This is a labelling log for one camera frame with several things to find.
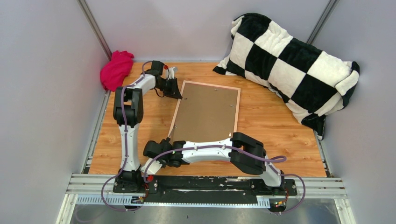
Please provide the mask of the pink picture frame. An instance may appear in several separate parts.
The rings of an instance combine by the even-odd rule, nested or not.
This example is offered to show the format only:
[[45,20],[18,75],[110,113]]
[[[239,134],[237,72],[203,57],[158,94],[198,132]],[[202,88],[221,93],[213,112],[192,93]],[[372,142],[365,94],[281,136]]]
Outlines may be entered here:
[[212,142],[232,137],[237,131],[241,89],[184,81],[171,128],[175,141]]

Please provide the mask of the yellow black screwdriver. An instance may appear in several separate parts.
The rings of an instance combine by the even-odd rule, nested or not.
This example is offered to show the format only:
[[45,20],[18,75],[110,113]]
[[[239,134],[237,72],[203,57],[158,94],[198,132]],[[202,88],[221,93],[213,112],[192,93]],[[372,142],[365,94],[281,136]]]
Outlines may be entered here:
[[170,138],[170,139],[173,138],[173,136],[174,136],[174,131],[175,131],[176,127],[177,127],[176,125],[173,125],[173,127],[172,127],[172,129],[170,130],[170,133],[169,133],[169,135],[168,135],[168,138]]

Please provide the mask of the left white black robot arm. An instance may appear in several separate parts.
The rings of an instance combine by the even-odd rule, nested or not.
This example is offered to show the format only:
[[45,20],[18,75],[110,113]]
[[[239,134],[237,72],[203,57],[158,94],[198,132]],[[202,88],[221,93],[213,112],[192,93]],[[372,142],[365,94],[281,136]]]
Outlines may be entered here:
[[141,163],[138,155],[138,130],[144,116],[143,96],[149,90],[161,91],[163,96],[181,99],[175,73],[177,67],[169,67],[160,61],[150,61],[150,69],[129,85],[116,88],[113,118],[119,126],[123,158],[114,178],[115,193],[137,193],[143,188]]

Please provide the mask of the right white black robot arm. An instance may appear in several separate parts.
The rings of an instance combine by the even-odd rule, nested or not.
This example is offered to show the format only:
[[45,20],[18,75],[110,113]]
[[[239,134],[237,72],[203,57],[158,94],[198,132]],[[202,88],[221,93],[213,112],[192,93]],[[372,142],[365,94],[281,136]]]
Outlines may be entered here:
[[281,192],[291,194],[291,189],[286,186],[284,172],[275,167],[276,163],[286,161],[286,157],[269,158],[262,142],[240,132],[234,132],[230,138],[212,142],[179,140],[171,143],[170,138],[159,143],[149,141],[143,154],[148,157],[141,168],[147,182],[149,175],[156,174],[166,166],[178,168],[201,161],[225,161],[245,174],[260,177],[262,183],[251,184],[252,189],[261,191],[262,188],[267,188],[273,195]]

